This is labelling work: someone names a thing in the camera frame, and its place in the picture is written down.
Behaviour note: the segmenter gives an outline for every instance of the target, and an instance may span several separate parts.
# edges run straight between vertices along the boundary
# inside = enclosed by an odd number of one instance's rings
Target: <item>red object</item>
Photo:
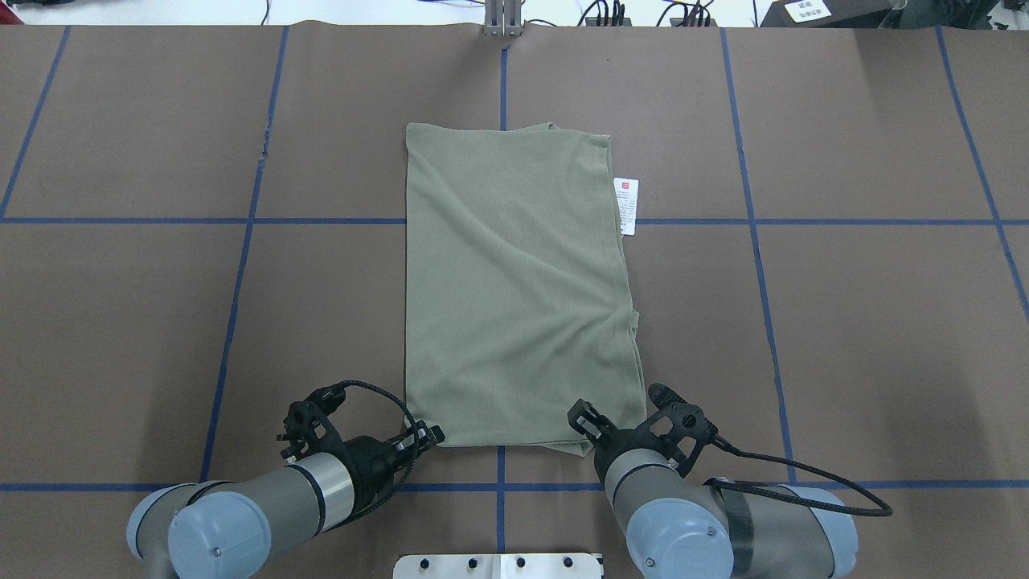
[[[25,24],[6,4],[0,2],[0,24]]]

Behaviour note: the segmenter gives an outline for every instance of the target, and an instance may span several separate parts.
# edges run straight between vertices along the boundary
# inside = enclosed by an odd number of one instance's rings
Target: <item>clothing label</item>
[[[622,234],[636,234],[636,198],[639,189],[639,179],[614,177],[614,196],[618,198],[618,213],[622,214]]]
[[[795,23],[816,21],[832,15],[822,0],[802,0],[786,4],[786,11]]]

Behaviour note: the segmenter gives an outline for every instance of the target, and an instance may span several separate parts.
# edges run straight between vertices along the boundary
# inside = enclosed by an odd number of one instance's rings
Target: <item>white tag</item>
[[[618,213],[622,214],[622,234],[636,234],[636,198],[639,190],[639,179],[614,177],[614,196],[618,197]]]
[[[801,0],[801,2],[786,4],[786,11],[795,23],[816,21],[832,15],[822,0]]]

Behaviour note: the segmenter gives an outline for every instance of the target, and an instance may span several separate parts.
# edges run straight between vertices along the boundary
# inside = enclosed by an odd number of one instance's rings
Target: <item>white sticker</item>
[[[618,213],[622,214],[622,234],[636,234],[636,198],[639,190],[639,179],[614,177],[614,196],[618,197]]]
[[[786,4],[786,11],[795,23],[816,21],[832,15],[822,0],[801,0],[801,2]]]

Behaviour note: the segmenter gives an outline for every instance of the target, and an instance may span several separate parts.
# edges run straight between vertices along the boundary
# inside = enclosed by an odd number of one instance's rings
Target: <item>white mounting bracket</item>
[[[590,553],[404,555],[393,579],[603,579],[602,560]]]
[[[522,0],[485,0],[487,36],[522,36]]]

